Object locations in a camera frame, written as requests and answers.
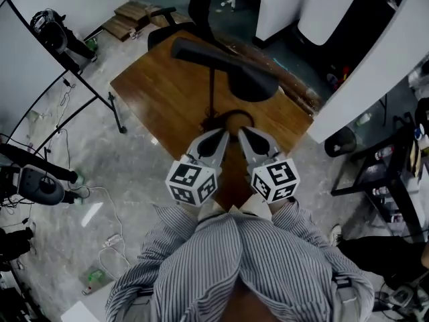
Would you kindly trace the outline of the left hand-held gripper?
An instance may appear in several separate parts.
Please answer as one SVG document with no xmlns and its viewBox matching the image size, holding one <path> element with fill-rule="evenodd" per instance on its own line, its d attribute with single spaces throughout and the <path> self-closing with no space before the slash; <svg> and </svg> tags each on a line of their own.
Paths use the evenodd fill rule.
<svg viewBox="0 0 429 322">
<path fill-rule="evenodd" d="M 201 207 L 214 195 L 229 140 L 230 133 L 223 128 L 208 131 L 195 138 L 187 154 L 173 162 L 166 186 L 175 201 Z"/>
</svg>

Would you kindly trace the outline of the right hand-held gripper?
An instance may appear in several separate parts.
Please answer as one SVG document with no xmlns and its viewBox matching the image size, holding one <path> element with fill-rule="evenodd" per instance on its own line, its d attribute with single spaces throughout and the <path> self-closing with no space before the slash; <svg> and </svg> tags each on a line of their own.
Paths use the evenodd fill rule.
<svg viewBox="0 0 429 322">
<path fill-rule="evenodd" d="M 255 167 L 259 156 L 272 156 L 278 152 L 276 140 L 254 127 L 240 129 L 238 140 L 247 169 L 252 170 L 252 189 L 268 204 L 292 197 L 299 185 L 299 174 L 291 158 L 280 154 Z"/>
</svg>

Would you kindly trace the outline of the black desk lamp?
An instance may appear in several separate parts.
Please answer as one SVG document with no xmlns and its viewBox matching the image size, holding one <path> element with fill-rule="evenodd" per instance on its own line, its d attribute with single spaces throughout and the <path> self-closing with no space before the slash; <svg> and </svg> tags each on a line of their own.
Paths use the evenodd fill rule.
<svg viewBox="0 0 429 322">
<path fill-rule="evenodd" d="M 222 114 L 215 111 L 215 72 L 227 74 L 229 90 L 236 98 L 258 103 L 271 99 L 279 87 L 279 79 L 262 67 L 227 54 L 218 48 L 204 45 L 187 38 L 176 38 L 171 47 L 171 56 L 178 60 L 199 64 L 209 68 L 209 105 L 206 118 L 200 124 L 203 132 L 227 127 L 234 115 L 244 115 L 255 127 L 253 116 L 242 109 L 232 109 Z"/>
</svg>

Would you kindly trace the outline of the person's right forearm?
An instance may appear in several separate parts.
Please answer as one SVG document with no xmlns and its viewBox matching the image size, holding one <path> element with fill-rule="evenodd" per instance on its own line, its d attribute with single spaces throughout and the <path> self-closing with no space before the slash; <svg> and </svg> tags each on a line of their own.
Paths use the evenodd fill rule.
<svg viewBox="0 0 429 322">
<path fill-rule="evenodd" d="M 350 287 L 334 289 L 334 321 L 366 322 L 374 304 L 374 290 L 363 271 L 334 246 L 315 226 L 309 211 L 301 208 L 297 200 L 284 199 L 269 205 L 276 227 L 289 231 L 309 244 L 316 246 L 332 266 L 334 274 L 351 281 Z"/>
</svg>

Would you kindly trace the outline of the person's left forearm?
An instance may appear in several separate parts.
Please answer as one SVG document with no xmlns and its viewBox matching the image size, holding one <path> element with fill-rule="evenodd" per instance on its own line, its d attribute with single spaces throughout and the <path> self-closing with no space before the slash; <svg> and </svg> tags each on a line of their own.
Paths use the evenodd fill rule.
<svg viewBox="0 0 429 322">
<path fill-rule="evenodd" d="M 141 294 L 153 294 L 160 266 L 194 233 L 198 213 L 181 205 L 154 205 L 160 218 L 143 240 L 138 263 L 113 285 L 106 304 L 107 322 L 118 322 L 118 314 Z"/>
</svg>

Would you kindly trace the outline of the wooden table with metal legs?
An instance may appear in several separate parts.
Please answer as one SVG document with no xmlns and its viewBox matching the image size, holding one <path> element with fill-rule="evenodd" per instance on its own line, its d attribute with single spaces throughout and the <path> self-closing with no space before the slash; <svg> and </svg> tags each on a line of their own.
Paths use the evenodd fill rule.
<svg viewBox="0 0 429 322">
<path fill-rule="evenodd" d="M 140 122 L 161 143 L 167 152 L 179 159 L 193 139 L 202 134 L 202 122 L 209 112 L 209 90 L 214 90 L 217 116 L 240 109 L 250 117 L 234 115 L 225 129 L 237 135 L 242 126 L 255 124 L 271 134 L 280 148 L 289 153 L 305 134 L 312 118 L 299 107 L 285 89 L 262 102 L 245 102 L 234 97 L 227 74 L 216 70 L 210 78 L 206 66 L 172 57 L 176 38 L 186 38 L 203 46 L 207 42 L 179 31 L 141 56 L 112 82 L 111 86 Z"/>
</svg>

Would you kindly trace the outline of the black waste bin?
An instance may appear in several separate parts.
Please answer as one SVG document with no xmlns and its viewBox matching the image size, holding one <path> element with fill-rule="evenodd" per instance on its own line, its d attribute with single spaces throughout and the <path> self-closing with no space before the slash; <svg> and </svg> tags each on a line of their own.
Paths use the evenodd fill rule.
<svg viewBox="0 0 429 322">
<path fill-rule="evenodd" d="M 355 151 L 357 141 L 353 131 L 344 126 L 324 142 L 324 150 L 328 156 L 335 158 Z"/>
</svg>

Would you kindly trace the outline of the person's striped shirt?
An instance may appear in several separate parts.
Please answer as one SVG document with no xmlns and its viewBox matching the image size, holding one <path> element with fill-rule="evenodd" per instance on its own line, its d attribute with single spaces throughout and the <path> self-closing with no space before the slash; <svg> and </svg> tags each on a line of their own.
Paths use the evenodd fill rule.
<svg viewBox="0 0 429 322">
<path fill-rule="evenodd" d="M 334 273 L 316 247 L 248 214 L 198 223 L 160 266 L 154 307 L 162 322 L 214 322 L 237 281 L 280 321 L 331 322 Z"/>
</svg>

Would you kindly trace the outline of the black office chair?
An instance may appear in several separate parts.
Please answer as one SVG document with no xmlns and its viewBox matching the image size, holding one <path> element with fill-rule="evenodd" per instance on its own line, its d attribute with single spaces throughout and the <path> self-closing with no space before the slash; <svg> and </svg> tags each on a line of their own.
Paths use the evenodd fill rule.
<svg viewBox="0 0 429 322">
<path fill-rule="evenodd" d="M 180 30 L 193 34 L 200 39 L 222 49 L 223 45 L 219 43 L 209 26 L 208 17 L 211 0 L 190 0 L 188 5 L 188 14 L 191 22 L 176 23 L 172 13 L 176 11 L 175 7 L 159 9 L 151 13 L 151 17 L 164 16 L 168 25 L 151 32 L 147 39 L 148 50 L 163 42 L 170 36 Z"/>
</svg>

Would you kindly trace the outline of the white power strip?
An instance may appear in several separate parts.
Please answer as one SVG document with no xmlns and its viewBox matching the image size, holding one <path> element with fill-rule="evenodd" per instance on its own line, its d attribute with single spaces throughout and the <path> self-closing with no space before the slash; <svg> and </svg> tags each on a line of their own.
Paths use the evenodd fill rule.
<svg viewBox="0 0 429 322">
<path fill-rule="evenodd" d="M 112 235 L 111 237 L 107 238 L 107 240 L 103 244 L 103 247 L 104 248 L 113 247 L 115 244 L 119 243 L 121 240 L 122 240 L 122 237 L 116 233 L 115 235 Z"/>
</svg>

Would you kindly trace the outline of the black shelf rack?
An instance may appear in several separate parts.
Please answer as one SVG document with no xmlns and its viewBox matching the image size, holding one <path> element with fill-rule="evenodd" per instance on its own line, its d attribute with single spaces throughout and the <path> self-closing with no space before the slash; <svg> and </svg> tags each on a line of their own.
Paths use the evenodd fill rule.
<svg viewBox="0 0 429 322">
<path fill-rule="evenodd" d="M 349 161 L 361 161 L 351 186 L 331 190 L 332 196 L 365 193 L 392 235 L 411 242 L 429 238 L 429 169 L 421 159 L 414 137 L 412 114 L 395 116 L 399 123 L 392 136 L 353 154 Z"/>
</svg>

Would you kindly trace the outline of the stack of wooden steps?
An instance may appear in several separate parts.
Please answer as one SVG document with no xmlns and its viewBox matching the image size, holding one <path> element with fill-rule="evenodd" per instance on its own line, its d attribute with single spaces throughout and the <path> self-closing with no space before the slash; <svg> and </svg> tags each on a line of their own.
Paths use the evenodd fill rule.
<svg viewBox="0 0 429 322">
<path fill-rule="evenodd" d="M 124 42 L 132 32 L 138 32 L 150 24 L 151 7 L 136 1 L 128 1 L 114 10 L 114 15 L 102 24 L 102 29 L 117 40 Z"/>
</svg>

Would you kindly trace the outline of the white and black machine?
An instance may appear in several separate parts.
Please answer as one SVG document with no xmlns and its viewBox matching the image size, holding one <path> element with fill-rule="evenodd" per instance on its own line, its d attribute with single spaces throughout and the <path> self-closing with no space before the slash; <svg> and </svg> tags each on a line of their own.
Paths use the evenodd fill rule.
<svg viewBox="0 0 429 322">
<path fill-rule="evenodd" d="M 253 43 L 266 47 L 286 28 L 298 51 L 339 86 L 378 40 L 402 0 L 261 0 Z"/>
</svg>

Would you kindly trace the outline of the white table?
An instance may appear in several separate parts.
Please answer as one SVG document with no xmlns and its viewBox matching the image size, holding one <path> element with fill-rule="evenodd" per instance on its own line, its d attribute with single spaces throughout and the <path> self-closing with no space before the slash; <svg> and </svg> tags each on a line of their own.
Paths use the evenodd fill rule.
<svg viewBox="0 0 429 322">
<path fill-rule="evenodd" d="M 61 322 L 106 322 L 105 305 L 115 281 L 90 293 L 75 303 L 62 316 Z"/>
</svg>

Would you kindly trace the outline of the whiteboard on black stand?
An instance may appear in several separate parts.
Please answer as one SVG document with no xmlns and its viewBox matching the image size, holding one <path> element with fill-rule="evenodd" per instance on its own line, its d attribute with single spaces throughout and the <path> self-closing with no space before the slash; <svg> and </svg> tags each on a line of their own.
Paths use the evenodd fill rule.
<svg viewBox="0 0 429 322">
<path fill-rule="evenodd" d="M 0 3 L 0 136 L 12 140 L 26 115 L 68 70 L 41 43 L 12 0 Z"/>
</svg>

